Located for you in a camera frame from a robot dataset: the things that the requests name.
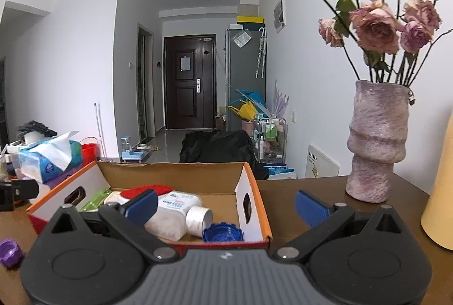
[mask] open box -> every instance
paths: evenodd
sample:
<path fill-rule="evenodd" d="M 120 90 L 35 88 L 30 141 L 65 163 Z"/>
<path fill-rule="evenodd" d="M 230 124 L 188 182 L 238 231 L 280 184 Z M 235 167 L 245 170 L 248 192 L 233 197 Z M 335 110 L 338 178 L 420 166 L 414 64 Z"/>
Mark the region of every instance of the open box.
<path fill-rule="evenodd" d="M 27 209 L 36 233 L 64 203 L 80 209 L 99 190 L 126 190 L 161 184 L 174 190 L 197 194 L 202 206 L 210 208 L 213 222 L 240 227 L 243 242 L 203 242 L 186 234 L 168 242 L 182 251 L 187 248 L 268 248 L 272 239 L 269 221 L 257 182 L 248 163 L 155 163 L 124 164 L 92 162 L 51 190 Z"/>

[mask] tiled floor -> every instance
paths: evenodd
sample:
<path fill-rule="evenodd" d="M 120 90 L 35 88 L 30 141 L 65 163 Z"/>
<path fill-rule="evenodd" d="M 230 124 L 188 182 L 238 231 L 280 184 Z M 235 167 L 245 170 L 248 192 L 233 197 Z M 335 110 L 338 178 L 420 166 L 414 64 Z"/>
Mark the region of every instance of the tiled floor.
<path fill-rule="evenodd" d="M 151 152 L 145 163 L 174 162 L 179 163 L 180 151 L 184 136 L 187 130 L 165 130 L 160 129 L 156 137 L 152 139 L 150 145 L 158 145 L 159 150 Z"/>

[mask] yellow lampshade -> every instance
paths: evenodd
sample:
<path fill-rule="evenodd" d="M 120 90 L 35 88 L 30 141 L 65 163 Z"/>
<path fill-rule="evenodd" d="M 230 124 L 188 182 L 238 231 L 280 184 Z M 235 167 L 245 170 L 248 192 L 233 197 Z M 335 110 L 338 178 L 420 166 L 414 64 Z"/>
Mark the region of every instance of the yellow lampshade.
<path fill-rule="evenodd" d="M 421 224 L 433 241 L 453 250 L 453 114 L 445 134 L 434 189 Z"/>

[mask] refrigerator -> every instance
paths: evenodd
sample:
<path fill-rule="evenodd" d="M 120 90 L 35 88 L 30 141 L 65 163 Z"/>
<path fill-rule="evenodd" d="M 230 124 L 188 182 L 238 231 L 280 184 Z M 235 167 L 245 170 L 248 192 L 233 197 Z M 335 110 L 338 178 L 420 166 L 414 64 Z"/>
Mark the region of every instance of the refrigerator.
<path fill-rule="evenodd" d="M 262 61 L 258 78 L 255 77 L 257 72 L 258 55 L 260 52 L 261 32 L 250 31 L 252 38 L 240 48 L 234 41 L 233 37 L 242 32 L 239 29 L 226 30 L 226 105 L 241 97 L 236 89 L 247 89 L 256 91 L 261 98 L 266 101 L 266 67 L 264 76 L 261 78 Z M 226 130 L 241 130 L 241 119 L 234 111 L 227 108 L 226 110 Z"/>

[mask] black bag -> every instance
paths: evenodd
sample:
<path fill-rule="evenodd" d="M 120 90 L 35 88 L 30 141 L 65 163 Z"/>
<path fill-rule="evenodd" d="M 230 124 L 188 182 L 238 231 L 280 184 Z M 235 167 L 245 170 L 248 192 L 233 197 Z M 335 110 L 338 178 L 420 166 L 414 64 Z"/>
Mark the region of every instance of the black bag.
<path fill-rule="evenodd" d="M 245 131 L 190 132 L 183 140 L 180 163 L 248 162 L 257 180 L 269 177 L 255 158 L 253 142 Z"/>

